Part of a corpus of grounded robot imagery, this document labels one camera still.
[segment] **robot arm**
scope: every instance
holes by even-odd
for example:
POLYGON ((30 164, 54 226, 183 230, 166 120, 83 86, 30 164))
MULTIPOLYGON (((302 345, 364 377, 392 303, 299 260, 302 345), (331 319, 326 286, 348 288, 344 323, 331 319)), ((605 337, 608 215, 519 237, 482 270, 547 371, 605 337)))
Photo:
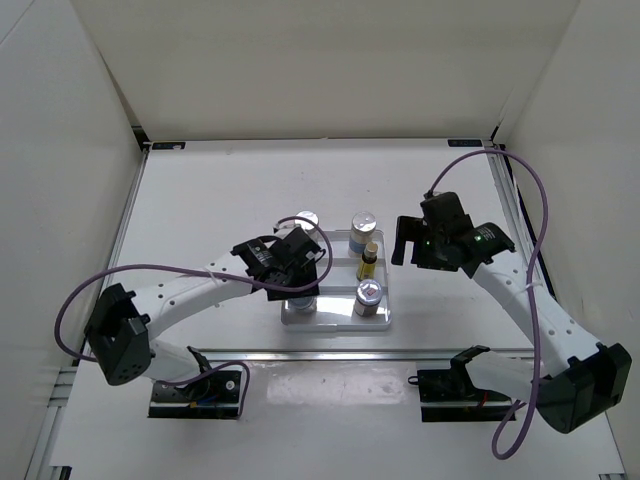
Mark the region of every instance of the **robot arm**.
POLYGON ((120 283, 105 289, 85 334, 107 383, 122 385, 139 376, 182 382, 210 369, 196 349, 158 337, 197 312, 261 288, 268 300, 318 295, 315 260, 320 252, 302 228, 287 228, 236 245, 199 276, 132 291, 120 283))
MULTIPOLYGON (((540 285, 526 285, 526 265, 513 242, 494 224, 474 227, 453 192, 426 195, 422 218, 399 217, 391 263, 402 265, 406 242, 418 268, 457 271, 484 288, 533 341, 528 288, 540 325, 541 379, 536 407, 556 430, 568 433, 620 402, 631 357, 620 345, 605 347, 580 327, 540 285)), ((451 360, 450 379, 461 396, 493 390, 529 401, 532 365, 472 347, 451 360)))

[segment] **yellow bottle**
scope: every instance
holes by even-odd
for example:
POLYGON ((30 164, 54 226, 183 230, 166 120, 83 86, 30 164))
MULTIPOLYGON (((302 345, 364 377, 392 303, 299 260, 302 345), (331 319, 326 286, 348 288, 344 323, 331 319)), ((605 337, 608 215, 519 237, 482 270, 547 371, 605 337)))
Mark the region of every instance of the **yellow bottle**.
POLYGON ((365 280, 367 278, 373 278, 376 261, 378 260, 378 244, 374 242, 367 243, 362 252, 362 258, 360 259, 360 266, 356 277, 358 280, 365 280))

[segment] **white wall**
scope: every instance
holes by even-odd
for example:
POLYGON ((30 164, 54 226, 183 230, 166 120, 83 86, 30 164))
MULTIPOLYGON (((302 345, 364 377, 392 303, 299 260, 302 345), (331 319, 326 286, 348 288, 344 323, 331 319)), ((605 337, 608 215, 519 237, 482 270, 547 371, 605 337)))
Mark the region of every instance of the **white wall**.
POLYGON ((78 0, 153 140, 489 138, 577 0, 78 0))
MULTIPOLYGON (((640 2, 583 0, 507 142, 542 176, 551 204, 542 247, 560 302, 635 360, 609 418, 640 478, 640 2)), ((539 225, 539 196, 522 171, 539 225)))
MULTIPOLYGON (((104 266, 139 157, 69 2, 2 2, 1 478, 24 476, 57 370, 69 361, 54 345, 54 317, 104 266)), ((89 300, 71 312, 71 341, 89 300)))

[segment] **white table surface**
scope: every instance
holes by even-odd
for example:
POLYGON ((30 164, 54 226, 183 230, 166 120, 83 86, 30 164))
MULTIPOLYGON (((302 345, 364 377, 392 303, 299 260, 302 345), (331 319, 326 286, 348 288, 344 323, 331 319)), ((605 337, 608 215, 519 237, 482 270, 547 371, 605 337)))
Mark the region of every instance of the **white table surface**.
MULTIPOLYGON (((274 221, 314 210, 327 229, 372 211, 393 246, 398 215, 420 214, 437 173, 469 151, 441 140, 189 142, 153 151, 118 263, 201 266, 233 245, 270 232, 274 221)), ((454 169, 453 189, 476 223, 506 222, 486 158, 454 169)), ((136 288, 167 276, 127 273, 136 288)), ((182 345, 220 349, 462 349, 482 343, 527 348, 496 302, 463 273, 392 267, 394 319, 366 335, 293 334, 263 294, 229 301, 165 332, 182 345)), ((561 435, 536 415, 522 449, 495 460, 495 423, 423 424, 406 383, 413 363, 302 362, 252 366, 239 421, 147 419, 151 384, 109 387, 83 362, 52 464, 81 479, 597 479, 621 472, 606 417, 561 435)), ((505 432, 511 441, 523 415, 505 432)))
MULTIPOLYGON (((471 150, 444 140, 316 140, 189 142, 185 150, 152 151, 118 264, 201 267, 300 210, 313 210, 332 230, 350 228, 354 213, 369 210, 391 252, 397 216, 421 216, 419 203, 436 175, 471 150)), ((493 221, 508 231, 486 157, 457 166, 439 188, 456 191, 477 224, 493 221)), ((286 332, 279 303, 260 292, 201 312, 162 338, 237 350, 530 347, 462 271, 418 270, 409 258, 407 252, 405 265, 389 270, 393 321, 386 332, 286 332)), ((130 289, 171 276, 127 272, 115 279, 130 289)))

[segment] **metal lid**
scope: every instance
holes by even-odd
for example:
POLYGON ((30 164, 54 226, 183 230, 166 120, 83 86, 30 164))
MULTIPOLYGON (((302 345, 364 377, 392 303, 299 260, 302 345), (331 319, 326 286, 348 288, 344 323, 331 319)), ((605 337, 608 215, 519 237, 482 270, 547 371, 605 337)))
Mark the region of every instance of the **metal lid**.
POLYGON ((382 300, 382 286, 375 280, 363 280, 356 290, 356 300, 367 306, 379 304, 382 300))
MULTIPOLYGON (((296 217, 308 218, 316 225, 318 225, 319 223, 318 216, 310 210, 303 210, 302 212, 298 212, 296 213, 296 217)), ((302 220, 294 220, 293 224, 296 227, 301 227, 307 233, 314 233, 316 231, 316 227, 314 227, 310 223, 303 222, 302 220)))
POLYGON ((352 228, 359 233, 369 233, 376 229, 376 217, 369 212, 359 212, 351 220, 352 228))

